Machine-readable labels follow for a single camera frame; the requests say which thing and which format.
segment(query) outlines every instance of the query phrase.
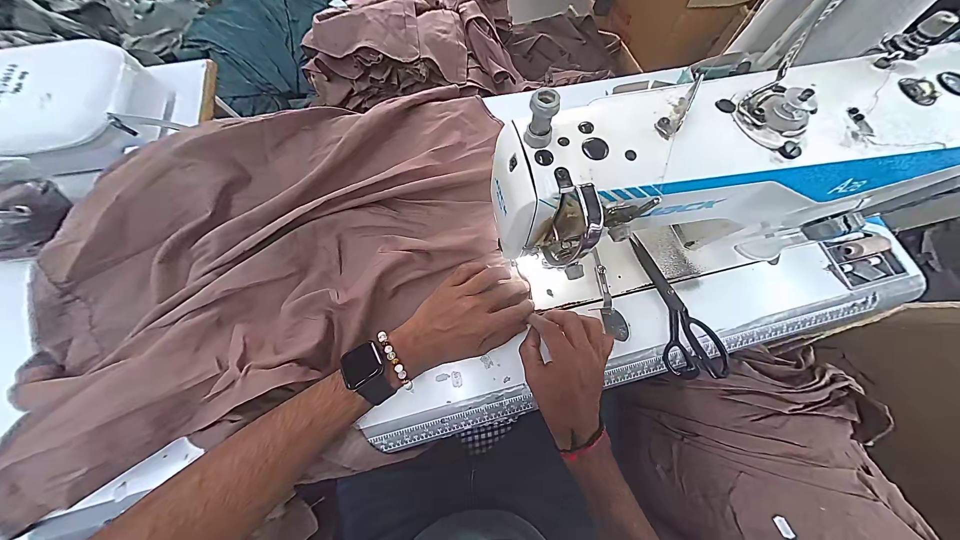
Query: left hand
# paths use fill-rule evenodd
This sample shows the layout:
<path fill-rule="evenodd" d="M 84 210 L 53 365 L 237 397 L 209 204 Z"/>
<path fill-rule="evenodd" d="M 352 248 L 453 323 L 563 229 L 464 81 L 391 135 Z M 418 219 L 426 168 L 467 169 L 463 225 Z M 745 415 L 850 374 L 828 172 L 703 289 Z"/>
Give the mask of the left hand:
<path fill-rule="evenodd" d="M 504 266 L 461 265 L 389 332 L 410 379 L 446 362 L 481 356 L 527 328 L 530 285 Z"/>
<path fill-rule="evenodd" d="M 530 316 L 533 328 L 520 344 L 523 371 L 557 448 L 568 450 L 600 427 L 600 394 L 613 338 L 603 323 L 573 311 Z M 553 361 L 544 364 L 540 340 Z"/>

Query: black watch strap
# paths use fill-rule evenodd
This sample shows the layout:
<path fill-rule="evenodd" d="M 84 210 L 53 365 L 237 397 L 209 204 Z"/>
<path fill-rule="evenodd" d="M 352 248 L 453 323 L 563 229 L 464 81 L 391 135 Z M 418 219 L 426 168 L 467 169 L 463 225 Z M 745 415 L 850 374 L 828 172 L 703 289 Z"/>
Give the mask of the black watch strap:
<path fill-rule="evenodd" d="M 368 380 L 357 388 L 357 393 L 372 405 L 380 405 L 396 393 L 396 389 L 387 380 L 387 374 Z"/>

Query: black bracelet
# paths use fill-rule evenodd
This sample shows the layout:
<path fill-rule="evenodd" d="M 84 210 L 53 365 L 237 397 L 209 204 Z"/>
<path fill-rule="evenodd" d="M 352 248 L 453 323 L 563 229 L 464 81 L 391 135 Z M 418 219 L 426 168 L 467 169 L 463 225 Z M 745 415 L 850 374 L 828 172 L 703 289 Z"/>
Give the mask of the black bracelet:
<path fill-rule="evenodd" d="M 573 454 L 574 452 L 580 452 L 580 451 L 581 451 L 582 449 L 584 449 L 584 448 L 589 448 L 589 447 L 597 444 L 597 441 L 600 440 L 600 437 L 603 436 L 603 433 L 604 433 L 604 431 L 606 431 L 606 430 L 607 430 L 607 428 L 603 425 L 603 417 L 601 416 L 601 417 L 600 417 L 600 427 L 597 428 L 596 433 L 594 433 L 593 435 L 590 436 L 589 439 L 587 439 L 587 442 L 585 442 L 584 444 L 581 444 L 581 445 L 577 445 L 577 446 L 571 448 L 570 450 L 564 450 L 564 449 L 562 449 L 562 448 L 558 448 L 557 450 L 559 450 L 561 454 Z"/>

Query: sewing machine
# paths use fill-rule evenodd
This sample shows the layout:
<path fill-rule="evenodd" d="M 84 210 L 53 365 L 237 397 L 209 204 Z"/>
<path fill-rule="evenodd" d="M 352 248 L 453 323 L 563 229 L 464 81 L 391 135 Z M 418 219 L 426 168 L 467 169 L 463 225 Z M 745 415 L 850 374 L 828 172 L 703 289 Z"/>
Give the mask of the sewing machine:
<path fill-rule="evenodd" d="M 596 300 L 567 292 L 554 270 L 582 279 L 587 255 L 614 249 L 602 238 L 670 227 L 690 253 L 773 260 L 862 236 L 865 217 L 950 189 L 960 174 L 960 96 L 949 87 L 958 51 L 886 68 L 873 57 L 803 66 L 773 83 L 772 73 L 698 78 L 570 110 L 556 90 L 538 90 L 532 118 L 508 123 L 496 144 L 503 254 L 548 308 Z M 868 281 L 890 275 L 861 270 Z"/>
<path fill-rule="evenodd" d="M 960 44 L 917 50 L 684 70 L 693 82 L 668 86 L 655 74 L 589 98 L 594 84 L 542 89 L 522 115 L 519 96 L 488 98 L 505 121 L 491 186 L 503 255 L 537 309 L 620 315 L 607 387 L 665 371 L 667 309 L 631 235 L 730 351 L 914 300 L 923 274 L 878 216 L 960 183 Z M 393 452 L 535 408 L 521 338 L 423 374 L 357 426 Z"/>

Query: jack logo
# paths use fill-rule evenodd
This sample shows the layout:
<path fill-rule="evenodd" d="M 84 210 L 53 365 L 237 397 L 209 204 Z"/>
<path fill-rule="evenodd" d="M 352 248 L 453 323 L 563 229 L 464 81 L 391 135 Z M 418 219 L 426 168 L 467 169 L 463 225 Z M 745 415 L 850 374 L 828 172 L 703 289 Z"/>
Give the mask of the jack logo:
<path fill-rule="evenodd" d="M 690 212 L 693 210 L 706 210 L 712 209 L 716 205 L 726 201 L 727 199 L 717 199 L 716 201 L 701 201 L 699 203 L 690 203 L 689 205 L 676 205 L 673 207 L 662 207 L 658 209 L 652 209 L 649 212 L 641 215 L 640 217 L 650 217 L 654 215 L 666 215 L 668 213 L 680 213 L 680 212 Z"/>

